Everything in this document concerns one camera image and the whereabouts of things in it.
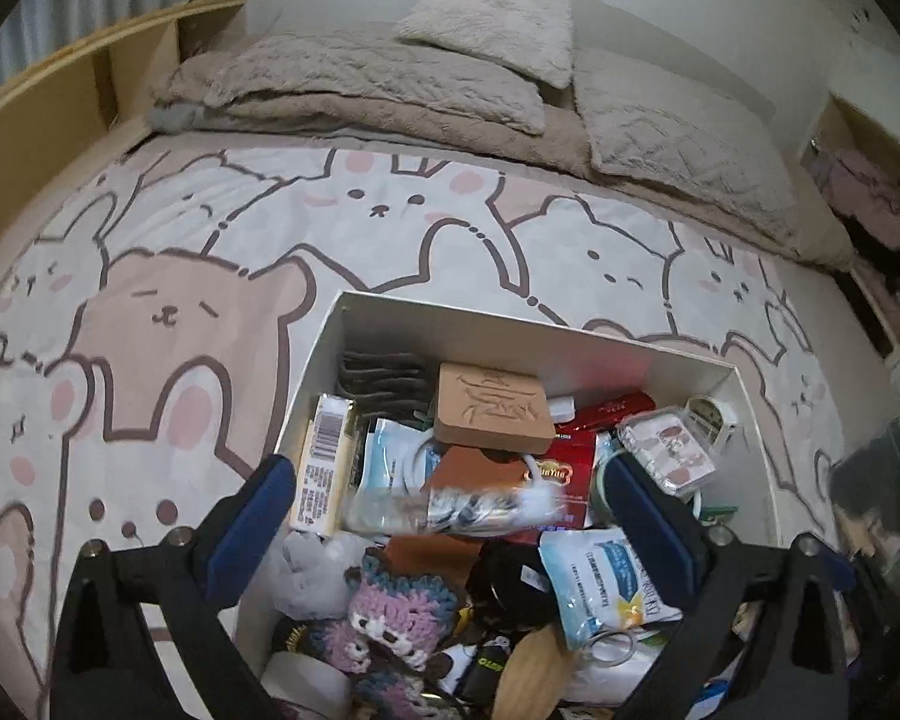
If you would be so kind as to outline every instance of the barcode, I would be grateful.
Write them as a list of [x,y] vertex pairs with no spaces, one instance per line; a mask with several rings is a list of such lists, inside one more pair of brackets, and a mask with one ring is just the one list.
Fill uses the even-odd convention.
[[310,457],[324,463],[334,463],[337,459],[337,445],[343,432],[343,417],[336,413],[323,412],[314,423],[314,440],[310,444]]

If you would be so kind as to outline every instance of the open storage box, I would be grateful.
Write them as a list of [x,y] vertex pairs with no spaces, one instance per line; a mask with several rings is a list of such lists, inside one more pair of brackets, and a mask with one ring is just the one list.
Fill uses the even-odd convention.
[[[298,461],[317,399],[333,392],[343,351],[410,351],[439,362],[469,362],[536,376],[548,397],[570,395],[577,405],[642,389],[658,406],[711,395],[732,405],[738,429],[703,488],[703,504],[739,507],[732,529],[742,541],[780,546],[770,463],[754,410],[735,367],[701,357],[523,319],[386,298],[341,293],[317,335],[284,422],[278,452]],[[283,538],[286,527],[278,538]],[[262,572],[238,608],[236,645],[260,674],[279,613]]]

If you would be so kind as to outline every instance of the plastic bottle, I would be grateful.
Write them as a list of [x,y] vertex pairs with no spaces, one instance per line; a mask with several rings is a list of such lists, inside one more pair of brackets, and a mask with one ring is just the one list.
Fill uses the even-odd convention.
[[533,484],[475,493],[456,488],[415,494],[362,490],[350,498],[343,521],[354,533],[457,533],[489,538],[549,525],[562,516],[562,497],[554,486]]

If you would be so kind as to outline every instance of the bedsheet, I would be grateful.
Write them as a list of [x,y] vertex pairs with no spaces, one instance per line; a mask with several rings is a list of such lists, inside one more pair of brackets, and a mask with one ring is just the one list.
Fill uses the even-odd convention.
[[834,541],[823,479],[842,427],[766,256],[495,167],[141,149],[70,197],[0,288],[0,681],[26,714],[45,709],[79,546],[156,543],[239,488],[341,289],[733,362],[783,538]]

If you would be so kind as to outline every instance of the metal bolt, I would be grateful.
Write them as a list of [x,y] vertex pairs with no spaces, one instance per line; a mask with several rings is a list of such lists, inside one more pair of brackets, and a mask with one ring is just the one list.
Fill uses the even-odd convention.
[[820,552],[820,542],[813,536],[801,536],[797,539],[797,549],[803,552],[807,557],[813,557]]
[[190,539],[194,537],[194,529],[188,528],[186,525],[181,525],[179,528],[173,528],[170,533],[167,533],[167,542],[170,546],[182,547],[185,544],[190,543]]
[[733,531],[725,525],[713,525],[706,529],[706,537],[709,538],[718,547],[725,547],[730,544],[735,536]]
[[80,555],[84,557],[96,557],[106,552],[106,541],[101,538],[91,538],[80,548]]

